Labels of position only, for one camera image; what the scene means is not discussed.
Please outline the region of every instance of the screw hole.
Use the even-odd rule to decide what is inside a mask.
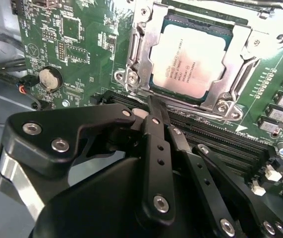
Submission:
[[[158,159],[157,162],[159,165],[162,165],[162,166],[165,165],[165,162],[163,160]]]
[[[277,36],[277,41],[279,44],[282,44],[283,43],[283,34],[280,34]]]
[[[122,80],[122,74],[121,73],[116,74],[116,79],[117,80]]]
[[[211,183],[210,183],[207,179],[204,179],[204,183],[205,183],[207,186],[211,185]]]

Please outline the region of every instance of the cpu socket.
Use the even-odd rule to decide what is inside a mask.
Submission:
[[[138,100],[157,95],[187,115],[240,120],[249,78],[283,47],[270,18],[221,2],[137,0],[126,68],[114,78]]]

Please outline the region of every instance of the motherboard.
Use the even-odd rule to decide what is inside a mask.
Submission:
[[[193,0],[12,0],[31,89],[53,109],[111,90],[283,159],[283,10]],[[277,183],[283,186],[283,179]]]

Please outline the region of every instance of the screw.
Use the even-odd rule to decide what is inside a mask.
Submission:
[[[239,113],[232,113],[231,118],[238,119],[238,118],[240,118],[240,114]]]
[[[255,40],[255,41],[254,41],[254,46],[259,46],[259,44],[260,44],[260,41],[259,41],[259,40]]]
[[[118,81],[122,81],[122,74],[121,74],[121,73],[117,73],[117,74],[115,75],[115,78],[116,78],[116,80],[118,80]]]
[[[162,196],[159,195],[155,196],[153,198],[153,204],[155,208],[161,213],[167,213],[169,210],[168,201],[166,201],[166,199]]]
[[[67,108],[70,106],[70,102],[68,100],[63,100],[62,105]]]
[[[228,220],[221,219],[220,223],[221,223],[222,229],[224,230],[224,232],[226,232],[226,234],[229,237],[233,237],[235,235],[235,229]]]
[[[141,9],[141,15],[145,16],[148,13],[147,9]]]
[[[63,139],[55,139],[51,143],[52,149],[60,153],[64,153],[69,150],[70,145]]]
[[[209,153],[209,150],[203,146],[200,146],[199,149],[206,155]]]
[[[181,135],[182,134],[182,132],[178,128],[174,128],[173,130],[176,132],[177,135]]]
[[[221,103],[221,104],[219,104],[219,105],[217,106],[217,110],[219,110],[220,113],[224,113],[224,112],[227,111],[227,105]]]
[[[42,128],[35,123],[26,123],[22,126],[22,129],[29,135],[39,135],[42,132]]]
[[[283,234],[283,227],[282,227],[282,225],[279,222],[276,222],[276,227]]]
[[[128,80],[131,84],[135,84],[137,82],[137,78],[135,76],[130,76]]]
[[[277,36],[277,41],[278,41],[278,44],[283,43],[283,34],[280,34],[280,35]]]
[[[275,234],[276,234],[275,229],[272,227],[272,225],[271,225],[269,222],[264,221],[263,224],[264,224],[265,229],[266,229],[270,234],[272,234],[272,235],[275,235]]]
[[[159,120],[156,119],[156,118],[152,118],[152,121],[153,121],[155,124],[159,124],[159,123],[160,123]]]
[[[123,110],[122,113],[127,117],[131,116],[130,112],[128,112],[126,110]]]

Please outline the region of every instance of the black plastic bracket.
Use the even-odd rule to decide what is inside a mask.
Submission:
[[[41,133],[27,134],[23,125],[28,122],[38,125]],[[68,172],[78,155],[81,138],[98,135],[114,126],[130,127],[134,122],[134,114],[120,104],[20,113],[8,118],[2,145],[18,162],[47,177],[57,178]],[[69,144],[64,153],[52,149],[52,142],[60,138]]]

